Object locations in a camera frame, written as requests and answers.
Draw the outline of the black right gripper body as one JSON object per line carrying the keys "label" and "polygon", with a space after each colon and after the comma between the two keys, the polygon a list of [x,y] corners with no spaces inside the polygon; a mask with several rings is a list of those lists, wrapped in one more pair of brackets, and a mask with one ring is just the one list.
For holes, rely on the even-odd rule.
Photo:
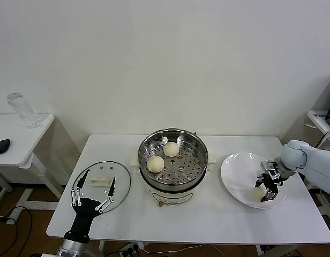
{"label": "black right gripper body", "polygon": [[268,192],[278,192],[278,187],[283,185],[283,181],[277,171],[267,171],[263,173],[263,184]]}

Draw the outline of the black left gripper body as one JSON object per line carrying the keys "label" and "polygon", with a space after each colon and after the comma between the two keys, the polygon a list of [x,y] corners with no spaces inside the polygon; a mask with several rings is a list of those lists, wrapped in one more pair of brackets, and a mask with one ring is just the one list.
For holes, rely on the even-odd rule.
{"label": "black left gripper body", "polygon": [[64,239],[79,243],[89,243],[89,231],[92,221],[94,218],[101,215],[95,208],[101,203],[89,198],[80,198],[80,201],[81,206],[73,207],[76,216],[71,229],[65,233]]}

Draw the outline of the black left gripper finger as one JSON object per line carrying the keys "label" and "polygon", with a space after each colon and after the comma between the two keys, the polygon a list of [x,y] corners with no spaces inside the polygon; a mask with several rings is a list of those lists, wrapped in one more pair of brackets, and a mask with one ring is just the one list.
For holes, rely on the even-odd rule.
{"label": "black left gripper finger", "polygon": [[101,204],[95,207],[95,210],[99,213],[103,213],[115,201],[113,198],[115,192],[115,181],[116,178],[114,177],[106,199]]}
{"label": "black left gripper finger", "polygon": [[81,206],[81,196],[80,193],[81,189],[84,186],[85,180],[87,178],[88,173],[90,172],[90,169],[84,170],[75,180],[72,188],[71,188],[71,199],[72,199],[72,206],[73,207],[80,207]]}

